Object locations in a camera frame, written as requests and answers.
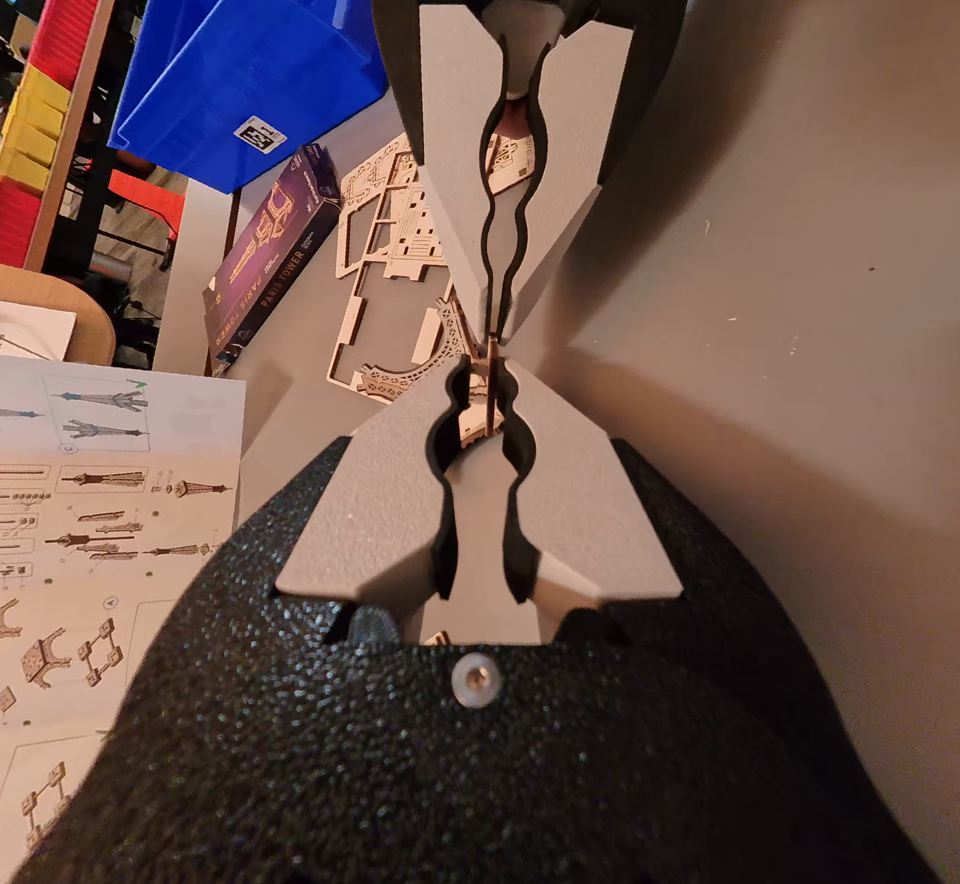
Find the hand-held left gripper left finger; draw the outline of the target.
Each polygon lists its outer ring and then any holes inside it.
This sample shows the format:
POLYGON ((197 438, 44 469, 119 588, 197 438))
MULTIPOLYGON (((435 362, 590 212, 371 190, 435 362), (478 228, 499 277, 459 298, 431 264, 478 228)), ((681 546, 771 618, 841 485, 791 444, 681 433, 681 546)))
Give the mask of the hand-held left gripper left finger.
POLYGON ((462 451, 471 364, 441 365, 352 434, 277 590, 378 606, 399 622, 449 599, 459 546, 446 471, 462 451))

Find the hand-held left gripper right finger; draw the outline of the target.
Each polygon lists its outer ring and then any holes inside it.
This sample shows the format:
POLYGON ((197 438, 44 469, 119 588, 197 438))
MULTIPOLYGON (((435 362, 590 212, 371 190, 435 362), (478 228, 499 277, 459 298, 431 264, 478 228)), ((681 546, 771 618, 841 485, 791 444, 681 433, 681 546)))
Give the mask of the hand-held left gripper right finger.
POLYGON ((574 610, 683 592, 611 438, 533 373, 500 360, 502 450, 514 469, 503 567, 542 640, 574 610))

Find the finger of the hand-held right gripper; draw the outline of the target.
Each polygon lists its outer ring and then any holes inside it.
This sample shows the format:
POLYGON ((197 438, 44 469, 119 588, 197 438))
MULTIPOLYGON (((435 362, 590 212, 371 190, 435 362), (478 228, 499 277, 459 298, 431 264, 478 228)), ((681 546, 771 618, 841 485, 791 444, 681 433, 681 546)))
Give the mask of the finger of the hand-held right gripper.
POLYGON ((538 63, 529 107, 535 172, 515 214, 520 263, 505 283, 502 342, 531 314, 600 193, 631 46, 630 28, 590 21, 538 63))
POLYGON ((484 234, 493 218, 485 154, 502 108, 503 53, 463 4, 418 9, 426 192, 453 287, 474 336, 488 332, 484 234))

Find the thin wooden puzzle piece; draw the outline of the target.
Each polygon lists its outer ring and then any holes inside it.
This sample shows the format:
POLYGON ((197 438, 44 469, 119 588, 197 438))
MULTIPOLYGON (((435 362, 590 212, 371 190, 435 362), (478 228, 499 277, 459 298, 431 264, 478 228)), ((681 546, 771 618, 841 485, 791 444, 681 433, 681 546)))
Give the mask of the thin wooden puzzle piece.
POLYGON ((494 437, 501 431, 502 413, 498 408, 498 338, 487 335, 483 349, 471 359, 467 381, 466 405, 458 416, 461 448, 494 437))

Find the grey desk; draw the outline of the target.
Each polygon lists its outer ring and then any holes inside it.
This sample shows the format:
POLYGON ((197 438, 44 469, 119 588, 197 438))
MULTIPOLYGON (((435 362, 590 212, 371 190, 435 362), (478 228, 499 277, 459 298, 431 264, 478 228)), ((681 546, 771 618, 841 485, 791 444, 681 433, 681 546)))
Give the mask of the grey desk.
POLYGON ((958 0, 688 0, 509 353, 738 545, 958 882, 958 0))

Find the lattice wooden puzzle piece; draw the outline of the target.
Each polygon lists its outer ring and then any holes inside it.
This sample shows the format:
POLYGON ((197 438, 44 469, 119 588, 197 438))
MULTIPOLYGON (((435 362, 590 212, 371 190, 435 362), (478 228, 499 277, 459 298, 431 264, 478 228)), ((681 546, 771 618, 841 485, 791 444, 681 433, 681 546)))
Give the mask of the lattice wooden puzzle piece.
POLYGON ((535 143, 532 135, 513 139, 493 133, 486 150, 486 179, 491 194, 497 196, 527 180, 535 168, 535 143))

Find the laser-cut plywood puzzle sheet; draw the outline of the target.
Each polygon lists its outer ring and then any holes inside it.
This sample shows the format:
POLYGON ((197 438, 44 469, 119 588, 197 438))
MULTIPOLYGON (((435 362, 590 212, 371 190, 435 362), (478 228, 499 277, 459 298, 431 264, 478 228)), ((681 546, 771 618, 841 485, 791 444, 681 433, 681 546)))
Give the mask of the laser-cut plywood puzzle sheet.
POLYGON ((352 282, 327 379, 383 403, 448 359, 479 358, 418 171, 401 133, 340 185, 334 272, 352 282))

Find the purple puzzle box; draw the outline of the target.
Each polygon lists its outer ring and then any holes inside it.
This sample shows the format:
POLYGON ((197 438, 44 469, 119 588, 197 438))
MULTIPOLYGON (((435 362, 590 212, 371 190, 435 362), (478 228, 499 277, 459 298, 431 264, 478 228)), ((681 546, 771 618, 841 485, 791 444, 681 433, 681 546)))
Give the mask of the purple puzzle box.
POLYGON ((211 366, 233 365, 337 228, 341 194, 318 142, 287 162, 202 293, 211 366))

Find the large blue plastic bin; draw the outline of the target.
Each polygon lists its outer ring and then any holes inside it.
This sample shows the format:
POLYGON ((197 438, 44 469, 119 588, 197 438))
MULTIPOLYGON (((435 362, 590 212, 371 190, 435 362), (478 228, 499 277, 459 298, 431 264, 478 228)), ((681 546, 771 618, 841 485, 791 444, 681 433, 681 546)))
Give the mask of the large blue plastic bin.
POLYGON ((109 144, 230 194, 387 91, 377 60, 294 0, 149 0, 109 144))

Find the printed instruction sheet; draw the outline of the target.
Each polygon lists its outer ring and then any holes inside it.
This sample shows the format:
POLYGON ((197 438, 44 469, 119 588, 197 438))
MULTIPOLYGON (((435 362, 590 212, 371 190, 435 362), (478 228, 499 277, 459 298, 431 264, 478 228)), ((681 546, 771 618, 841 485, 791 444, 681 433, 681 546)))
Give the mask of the printed instruction sheet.
POLYGON ((2 358, 2 882, 233 532, 246 397, 219 378, 2 358))

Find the tan rounded board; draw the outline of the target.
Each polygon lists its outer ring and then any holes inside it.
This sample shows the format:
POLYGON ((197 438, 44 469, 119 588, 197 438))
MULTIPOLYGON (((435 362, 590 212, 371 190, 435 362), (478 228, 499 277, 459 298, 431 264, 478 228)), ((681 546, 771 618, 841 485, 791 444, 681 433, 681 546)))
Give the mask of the tan rounded board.
POLYGON ((28 269, 1 266, 1 298, 25 306, 76 314, 66 362, 112 366, 114 326, 106 312, 73 283, 28 269))

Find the white paper sheet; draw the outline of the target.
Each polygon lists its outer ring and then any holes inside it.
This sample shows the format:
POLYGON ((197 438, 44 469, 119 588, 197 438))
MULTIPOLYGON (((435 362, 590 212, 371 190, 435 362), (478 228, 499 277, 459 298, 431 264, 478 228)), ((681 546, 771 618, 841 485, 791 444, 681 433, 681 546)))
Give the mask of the white paper sheet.
POLYGON ((76 327, 77 314, 1 302, 1 355, 63 362, 76 327))

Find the shelf of red yellow bins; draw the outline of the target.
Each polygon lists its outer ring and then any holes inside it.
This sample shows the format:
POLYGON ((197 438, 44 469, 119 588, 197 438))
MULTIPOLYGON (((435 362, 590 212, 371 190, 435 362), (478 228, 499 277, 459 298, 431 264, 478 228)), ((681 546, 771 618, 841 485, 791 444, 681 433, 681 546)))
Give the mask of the shelf of red yellow bins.
POLYGON ((2 127, 2 263, 41 272, 115 0, 46 0, 2 127))

